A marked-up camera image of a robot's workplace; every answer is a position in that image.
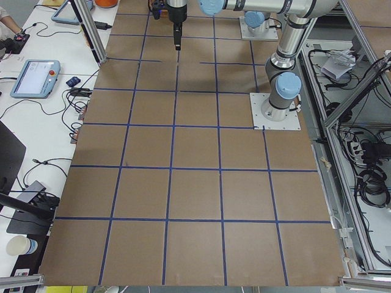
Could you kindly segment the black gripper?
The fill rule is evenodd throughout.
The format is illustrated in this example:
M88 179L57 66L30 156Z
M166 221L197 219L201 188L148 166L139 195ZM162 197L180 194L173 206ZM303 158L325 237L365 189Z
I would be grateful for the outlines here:
M187 5L181 7L169 6L169 19L174 24L174 46L176 51L181 50L182 23L187 19Z

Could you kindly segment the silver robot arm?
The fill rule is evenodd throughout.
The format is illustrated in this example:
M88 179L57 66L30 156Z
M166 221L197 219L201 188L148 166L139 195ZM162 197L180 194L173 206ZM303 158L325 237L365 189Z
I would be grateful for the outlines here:
M263 31L269 29L269 12L246 11L244 13L244 21L250 31Z
M278 115L286 116L301 90L301 80L291 70L304 40L312 30L312 20L330 12L337 1L199 1L198 5L209 16L225 9L288 16L278 47L265 65L271 93L262 105L266 118L277 120Z

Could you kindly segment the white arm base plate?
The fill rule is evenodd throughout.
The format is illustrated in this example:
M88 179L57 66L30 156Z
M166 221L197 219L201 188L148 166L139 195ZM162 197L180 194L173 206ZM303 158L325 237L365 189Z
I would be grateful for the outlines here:
M269 103L269 93L250 93L253 128L257 130L300 131L298 113L301 104L292 101L288 109L275 109Z

